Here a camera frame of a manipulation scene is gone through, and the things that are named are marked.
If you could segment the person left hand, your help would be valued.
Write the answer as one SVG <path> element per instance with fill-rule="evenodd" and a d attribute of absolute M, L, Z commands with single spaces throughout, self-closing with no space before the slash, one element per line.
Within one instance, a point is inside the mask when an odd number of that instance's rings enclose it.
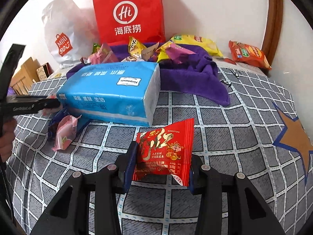
<path fill-rule="evenodd" d="M 12 154 L 16 125 L 17 122 L 14 118 L 10 118 L 3 124 L 3 135 L 0 140 L 0 153 L 3 162 L 6 162 Z"/>

